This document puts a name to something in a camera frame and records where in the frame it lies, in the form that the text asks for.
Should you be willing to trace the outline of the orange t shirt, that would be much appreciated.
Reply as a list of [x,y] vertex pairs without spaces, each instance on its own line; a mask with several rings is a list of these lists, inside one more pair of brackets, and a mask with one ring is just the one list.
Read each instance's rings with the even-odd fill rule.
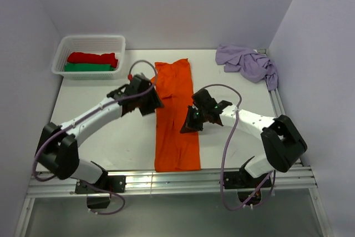
[[156,110],[155,171],[200,170],[198,133],[180,133],[194,93],[190,63],[187,58],[171,64],[156,62],[155,68],[155,90],[164,105]]

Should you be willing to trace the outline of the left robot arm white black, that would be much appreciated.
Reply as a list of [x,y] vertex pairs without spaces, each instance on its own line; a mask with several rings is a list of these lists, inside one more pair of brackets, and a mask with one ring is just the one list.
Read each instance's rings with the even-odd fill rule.
[[107,171],[94,162],[80,159],[79,147],[102,127],[136,108],[142,115],[148,115],[164,106],[154,87],[138,94],[127,93],[126,87],[120,87],[82,115],[61,125],[47,124],[34,156],[33,176],[42,180],[36,173],[37,165],[41,164],[53,177],[82,180],[95,192],[104,191],[108,185]]

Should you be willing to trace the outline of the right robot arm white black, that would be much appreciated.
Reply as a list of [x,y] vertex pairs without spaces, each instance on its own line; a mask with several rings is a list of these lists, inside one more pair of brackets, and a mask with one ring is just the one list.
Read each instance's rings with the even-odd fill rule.
[[207,122],[238,129],[262,142],[263,152],[241,167],[240,180],[247,187],[271,171],[287,172],[307,151],[306,142],[288,116],[267,117],[224,100],[211,109],[189,106],[180,133],[200,132]]

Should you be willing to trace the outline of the white plastic basket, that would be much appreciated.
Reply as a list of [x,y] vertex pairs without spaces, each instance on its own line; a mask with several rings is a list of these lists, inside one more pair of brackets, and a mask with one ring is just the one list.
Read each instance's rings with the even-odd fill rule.
[[118,35],[64,37],[55,53],[52,72],[68,79],[119,79],[124,75],[126,40]]

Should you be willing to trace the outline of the red rolled t shirt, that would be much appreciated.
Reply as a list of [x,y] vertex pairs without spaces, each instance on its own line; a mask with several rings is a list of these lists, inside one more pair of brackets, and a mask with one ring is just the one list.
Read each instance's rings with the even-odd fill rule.
[[119,60],[114,53],[93,54],[73,52],[67,59],[68,63],[110,64],[113,68],[118,66]]

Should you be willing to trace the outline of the lilac t shirt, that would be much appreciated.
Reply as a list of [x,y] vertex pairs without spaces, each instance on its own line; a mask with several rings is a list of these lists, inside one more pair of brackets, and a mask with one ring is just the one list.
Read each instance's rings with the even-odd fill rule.
[[226,73],[240,73],[253,83],[264,80],[269,91],[278,87],[278,72],[273,61],[251,48],[219,45],[215,61],[217,65],[224,66]]

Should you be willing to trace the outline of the green rolled t shirt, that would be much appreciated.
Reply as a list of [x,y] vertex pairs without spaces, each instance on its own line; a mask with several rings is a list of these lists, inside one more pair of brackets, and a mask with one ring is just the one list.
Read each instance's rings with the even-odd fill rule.
[[67,63],[64,66],[65,72],[107,72],[114,71],[110,64],[90,64],[90,63]]

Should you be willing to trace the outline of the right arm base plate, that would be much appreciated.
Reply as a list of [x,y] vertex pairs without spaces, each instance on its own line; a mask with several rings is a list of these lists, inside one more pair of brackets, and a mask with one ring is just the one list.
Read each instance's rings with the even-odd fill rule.
[[261,188],[270,188],[272,185],[271,178],[267,178],[262,184],[262,181],[267,177],[267,174],[262,174],[258,178],[253,178],[245,171],[224,171],[222,174],[223,189],[255,189],[261,184]]

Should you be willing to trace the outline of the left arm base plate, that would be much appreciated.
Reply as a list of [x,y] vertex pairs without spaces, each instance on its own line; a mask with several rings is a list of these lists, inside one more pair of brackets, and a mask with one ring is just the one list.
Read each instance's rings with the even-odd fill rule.
[[78,181],[75,186],[76,194],[94,194],[101,193],[102,190],[123,193],[125,192],[126,176],[125,175],[108,175],[100,178],[96,183],[90,184],[85,181]]

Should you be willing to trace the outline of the aluminium rail frame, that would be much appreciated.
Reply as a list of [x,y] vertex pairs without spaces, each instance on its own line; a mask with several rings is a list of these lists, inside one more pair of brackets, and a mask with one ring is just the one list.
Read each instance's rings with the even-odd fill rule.
[[[222,83],[239,91],[242,95],[242,105],[254,112],[262,114],[281,115],[285,112],[278,90],[268,91],[265,83],[251,83],[239,74],[226,74],[221,66],[215,63],[215,51],[212,49],[163,49],[163,50],[127,50],[121,60],[121,71],[128,72],[130,65],[140,59],[149,62],[174,62],[187,58],[191,64],[193,84],[198,89],[206,84]],[[63,113],[63,106],[70,97],[77,102],[92,103],[98,99],[98,94],[104,89],[112,89],[122,84],[123,80],[71,80],[64,79],[52,117],[57,119]],[[202,170],[199,172],[167,172],[153,171],[154,146],[148,140],[147,159],[129,160],[125,153],[123,162],[109,159],[116,150],[110,143],[106,152],[99,153],[102,163],[113,174],[126,175],[126,196],[136,195],[180,195],[180,194],[212,194],[219,193],[221,149],[212,145],[212,139],[203,137],[200,146]],[[31,179],[26,192],[22,212],[15,231],[16,236],[27,236],[30,232],[30,221],[34,218],[34,205],[40,199],[75,198],[75,183],[73,180],[52,179],[39,182]],[[318,185],[311,167],[304,160],[298,160],[286,173],[276,174],[275,191],[289,191],[298,194],[305,191],[310,199],[306,207],[311,210],[311,217],[304,223],[300,219],[305,216],[305,209],[296,213],[296,203],[291,203],[287,214],[276,218],[270,215],[270,221],[276,223],[276,228],[282,236],[306,236],[315,228],[317,236],[332,236],[333,230],[328,221],[323,203],[318,192]]]

